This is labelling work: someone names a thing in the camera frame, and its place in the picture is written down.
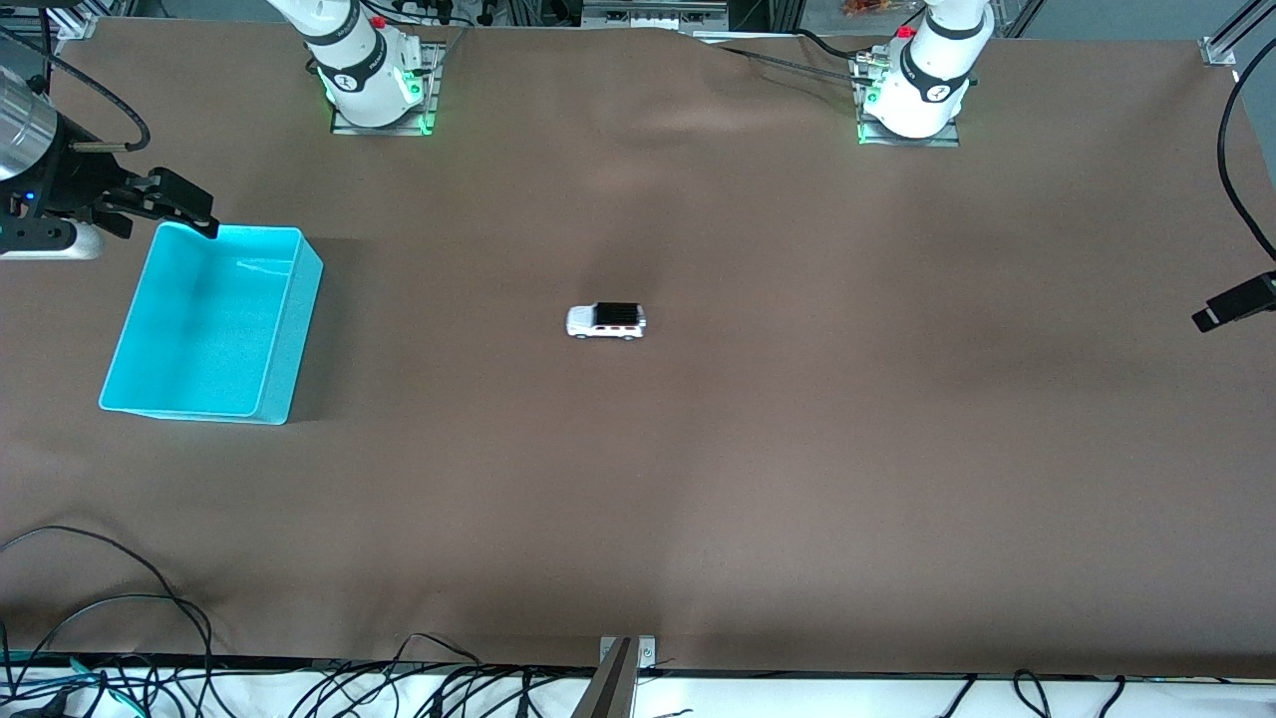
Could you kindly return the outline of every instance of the white toy car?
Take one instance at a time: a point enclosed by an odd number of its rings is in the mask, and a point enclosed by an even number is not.
[[[633,341],[647,326],[647,314],[641,304],[598,301],[586,306],[573,306],[567,312],[567,333],[575,338],[615,335]]]

